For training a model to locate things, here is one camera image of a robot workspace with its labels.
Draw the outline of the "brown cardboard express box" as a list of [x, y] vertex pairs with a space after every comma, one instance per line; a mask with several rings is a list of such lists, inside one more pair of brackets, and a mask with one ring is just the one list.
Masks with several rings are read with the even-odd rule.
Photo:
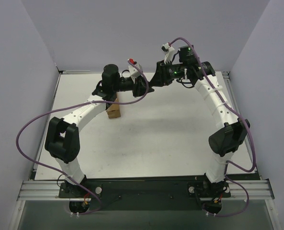
[[106, 113], [109, 119], [115, 119], [121, 117], [120, 105], [112, 104], [107, 110]]

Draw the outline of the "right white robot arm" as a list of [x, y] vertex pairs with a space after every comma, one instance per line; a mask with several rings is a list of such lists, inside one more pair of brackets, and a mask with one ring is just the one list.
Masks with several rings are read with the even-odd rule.
[[213, 152], [205, 175], [209, 182], [220, 183], [225, 178], [225, 168], [247, 135], [245, 125], [238, 115], [231, 112], [231, 104], [218, 82], [209, 62], [198, 63], [189, 46], [175, 50], [169, 43], [162, 45], [164, 60], [157, 62], [156, 71], [149, 82], [150, 87], [170, 85], [174, 80], [188, 80], [207, 104], [216, 123], [217, 132], [208, 138]]

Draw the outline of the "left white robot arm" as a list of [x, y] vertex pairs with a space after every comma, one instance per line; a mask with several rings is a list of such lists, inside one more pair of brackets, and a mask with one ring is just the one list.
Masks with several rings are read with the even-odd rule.
[[115, 64], [106, 65], [101, 81], [85, 104], [62, 118], [53, 117], [49, 122], [45, 150], [58, 162], [65, 174], [66, 188], [76, 197], [85, 195], [87, 191], [86, 176], [78, 162], [80, 131], [98, 114], [119, 103], [116, 99], [118, 92], [132, 91], [142, 99], [149, 91], [141, 66], [132, 59], [128, 63], [128, 78], [120, 77]]

